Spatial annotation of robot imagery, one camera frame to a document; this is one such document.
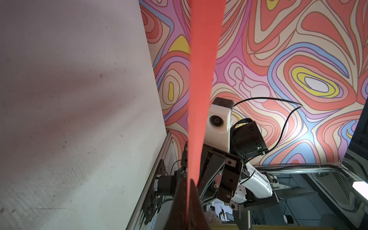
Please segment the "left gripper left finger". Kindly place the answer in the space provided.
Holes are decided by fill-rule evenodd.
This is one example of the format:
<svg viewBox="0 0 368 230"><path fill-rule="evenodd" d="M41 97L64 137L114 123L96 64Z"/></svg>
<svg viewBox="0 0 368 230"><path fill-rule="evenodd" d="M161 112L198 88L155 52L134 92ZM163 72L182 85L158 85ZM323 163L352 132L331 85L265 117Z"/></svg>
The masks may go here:
<svg viewBox="0 0 368 230"><path fill-rule="evenodd" d="M164 230L187 229L187 179L179 180Z"/></svg>

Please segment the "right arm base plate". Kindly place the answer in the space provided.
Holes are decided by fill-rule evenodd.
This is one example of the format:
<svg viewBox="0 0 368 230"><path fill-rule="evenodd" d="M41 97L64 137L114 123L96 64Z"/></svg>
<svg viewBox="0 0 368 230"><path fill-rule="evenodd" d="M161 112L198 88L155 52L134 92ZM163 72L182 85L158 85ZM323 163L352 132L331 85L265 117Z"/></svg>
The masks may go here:
<svg viewBox="0 0 368 230"><path fill-rule="evenodd" d="M164 160L161 159L156 167L156 171L153 174L149 189L143 202L142 210L144 213L145 220L148 220L157 206L157 191L155 191L155 180L158 179L166 172L166 166Z"/></svg>

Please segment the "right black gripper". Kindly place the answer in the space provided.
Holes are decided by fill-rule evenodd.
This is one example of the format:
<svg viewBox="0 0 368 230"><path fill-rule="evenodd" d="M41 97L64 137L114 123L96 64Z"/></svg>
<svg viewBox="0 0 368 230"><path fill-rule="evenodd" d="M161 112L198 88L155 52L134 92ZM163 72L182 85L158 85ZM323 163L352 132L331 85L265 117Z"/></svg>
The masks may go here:
<svg viewBox="0 0 368 230"><path fill-rule="evenodd" d="M215 199L230 203L242 168L243 162L238 156L204 144L197 183L201 203L208 204Z"/></svg>

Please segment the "red paper sheet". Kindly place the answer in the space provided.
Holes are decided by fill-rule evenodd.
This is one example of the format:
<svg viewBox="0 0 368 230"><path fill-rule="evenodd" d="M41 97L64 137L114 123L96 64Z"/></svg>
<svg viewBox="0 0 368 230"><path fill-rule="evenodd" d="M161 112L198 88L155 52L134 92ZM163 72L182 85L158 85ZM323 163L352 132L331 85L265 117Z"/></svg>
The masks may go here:
<svg viewBox="0 0 368 230"><path fill-rule="evenodd" d="M192 1L187 192L197 186L226 1Z"/></svg>

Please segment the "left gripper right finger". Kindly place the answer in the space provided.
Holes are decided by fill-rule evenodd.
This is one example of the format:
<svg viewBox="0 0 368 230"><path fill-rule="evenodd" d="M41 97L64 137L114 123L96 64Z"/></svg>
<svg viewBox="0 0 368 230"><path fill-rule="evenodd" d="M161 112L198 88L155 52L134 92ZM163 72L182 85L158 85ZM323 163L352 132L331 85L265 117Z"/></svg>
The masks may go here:
<svg viewBox="0 0 368 230"><path fill-rule="evenodd" d="M187 195L187 229L188 230L210 230L210 226L205 217L196 184L193 179L189 182Z"/></svg>

